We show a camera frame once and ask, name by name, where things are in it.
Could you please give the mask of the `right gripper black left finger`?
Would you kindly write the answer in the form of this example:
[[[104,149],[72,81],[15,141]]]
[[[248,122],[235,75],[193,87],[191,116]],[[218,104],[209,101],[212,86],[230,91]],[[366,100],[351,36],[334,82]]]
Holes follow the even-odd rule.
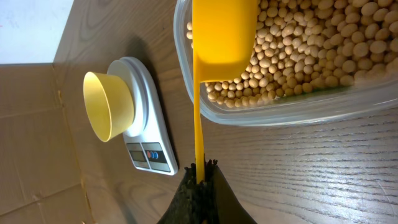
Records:
[[[185,167],[185,175],[158,224],[200,224],[205,220],[203,196],[205,185],[197,183],[196,165]]]

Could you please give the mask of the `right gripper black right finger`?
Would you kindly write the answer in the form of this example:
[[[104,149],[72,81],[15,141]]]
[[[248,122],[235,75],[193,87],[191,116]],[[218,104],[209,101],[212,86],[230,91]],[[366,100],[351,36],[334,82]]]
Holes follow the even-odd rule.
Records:
[[[205,221],[219,224],[256,224],[240,204],[217,163],[217,160],[209,160],[205,166],[207,186],[210,187],[210,199],[205,203]]]

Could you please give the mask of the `yellow plastic measuring scoop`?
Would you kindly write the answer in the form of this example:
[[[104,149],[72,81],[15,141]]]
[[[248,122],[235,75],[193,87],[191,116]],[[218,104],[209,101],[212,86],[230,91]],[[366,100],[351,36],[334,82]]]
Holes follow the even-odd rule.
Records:
[[[193,0],[193,104],[197,183],[205,181],[200,84],[240,75],[251,58],[256,0]]]

